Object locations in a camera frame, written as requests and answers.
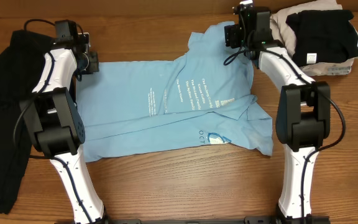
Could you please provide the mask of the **light blue t-shirt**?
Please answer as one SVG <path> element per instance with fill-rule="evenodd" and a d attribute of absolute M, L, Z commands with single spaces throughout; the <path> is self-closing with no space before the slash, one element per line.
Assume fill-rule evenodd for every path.
<path fill-rule="evenodd" d="M 254 71 L 224 41 L 224 23 L 194 32 L 173 61 L 105 62 L 76 84 L 86 162 L 210 144 L 273 151 L 272 118 L 250 92 Z"/>

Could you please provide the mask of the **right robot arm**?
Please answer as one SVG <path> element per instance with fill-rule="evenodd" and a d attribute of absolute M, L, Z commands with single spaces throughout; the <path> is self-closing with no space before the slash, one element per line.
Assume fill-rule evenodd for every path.
<path fill-rule="evenodd" d="M 275 131 L 283 144 L 283 189 L 268 223 L 330 223 L 311 212 L 314 164 L 331 122 L 330 87 L 305 75 L 270 30 L 247 31 L 242 24 L 224 28 L 226 46 L 239 49 L 280 90 Z"/>

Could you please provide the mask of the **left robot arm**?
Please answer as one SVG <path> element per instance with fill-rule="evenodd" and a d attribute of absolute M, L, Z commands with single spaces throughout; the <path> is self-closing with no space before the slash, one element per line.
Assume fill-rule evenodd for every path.
<path fill-rule="evenodd" d="M 70 95 L 74 74 L 97 71 L 98 56 L 88 46 L 79 52 L 57 47 L 44 55 L 40 80 L 20 117 L 30 140 L 58 172 L 73 209 L 74 223 L 107 223 L 108 216 L 87 170 L 83 143 L 85 126 Z"/>

